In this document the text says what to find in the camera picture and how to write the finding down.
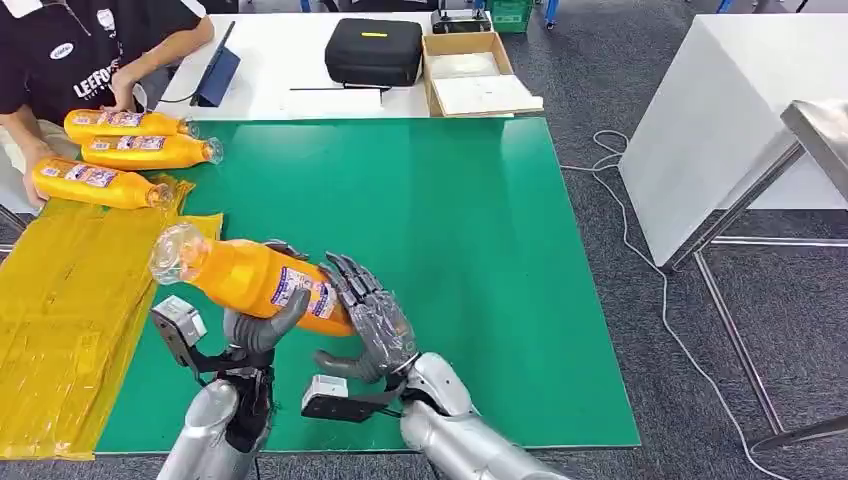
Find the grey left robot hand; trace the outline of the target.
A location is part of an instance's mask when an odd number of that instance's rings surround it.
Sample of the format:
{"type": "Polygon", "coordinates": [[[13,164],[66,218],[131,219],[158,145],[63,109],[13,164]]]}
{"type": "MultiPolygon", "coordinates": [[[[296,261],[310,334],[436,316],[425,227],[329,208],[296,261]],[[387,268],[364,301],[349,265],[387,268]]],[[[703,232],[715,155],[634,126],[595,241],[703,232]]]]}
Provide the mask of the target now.
{"type": "Polygon", "coordinates": [[[272,350],[305,315],[309,301],[310,291],[298,287],[286,305],[267,319],[227,308],[222,319],[223,334],[230,345],[251,353],[272,350]]]}

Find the person's left hand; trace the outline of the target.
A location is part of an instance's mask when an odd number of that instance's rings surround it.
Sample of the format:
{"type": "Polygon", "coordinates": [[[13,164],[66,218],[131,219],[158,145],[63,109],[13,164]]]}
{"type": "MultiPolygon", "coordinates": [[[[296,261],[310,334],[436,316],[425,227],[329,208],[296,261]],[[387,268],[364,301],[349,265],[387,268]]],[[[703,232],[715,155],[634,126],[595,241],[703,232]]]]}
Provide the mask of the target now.
{"type": "Polygon", "coordinates": [[[137,77],[131,71],[129,65],[118,69],[111,78],[114,104],[104,106],[104,109],[107,111],[135,112],[136,104],[133,90],[136,83],[137,77]]]}

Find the person's right hand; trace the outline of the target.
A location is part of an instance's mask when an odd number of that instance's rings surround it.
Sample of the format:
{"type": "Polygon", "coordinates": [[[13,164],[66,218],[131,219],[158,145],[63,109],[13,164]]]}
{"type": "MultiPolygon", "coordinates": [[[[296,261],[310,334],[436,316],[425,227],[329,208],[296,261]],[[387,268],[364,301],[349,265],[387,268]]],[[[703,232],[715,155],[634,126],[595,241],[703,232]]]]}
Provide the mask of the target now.
{"type": "Polygon", "coordinates": [[[23,144],[21,146],[21,151],[25,159],[25,171],[22,177],[25,192],[28,196],[29,202],[37,209],[41,209],[48,199],[48,196],[41,194],[34,185],[33,172],[35,171],[37,164],[43,158],[55,157],[57,153],[45,142],[38,139],[23,144]]]}

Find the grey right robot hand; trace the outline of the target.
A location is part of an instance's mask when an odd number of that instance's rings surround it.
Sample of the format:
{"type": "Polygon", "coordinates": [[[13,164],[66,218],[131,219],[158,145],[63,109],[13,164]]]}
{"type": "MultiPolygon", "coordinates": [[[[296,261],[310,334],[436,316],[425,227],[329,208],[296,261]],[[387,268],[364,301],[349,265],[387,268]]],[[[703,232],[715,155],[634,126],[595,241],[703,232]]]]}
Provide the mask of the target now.
{"type": "Polygon", "coordinates": [[[358,357],[340,357],[318,350],[313,355],[325,374],[373,384],[402,371],[419,355],[411,323],[395,295],[367,268],[349,256],[327,252],[320,271],[338,294],[362,343],[358,357]]]}

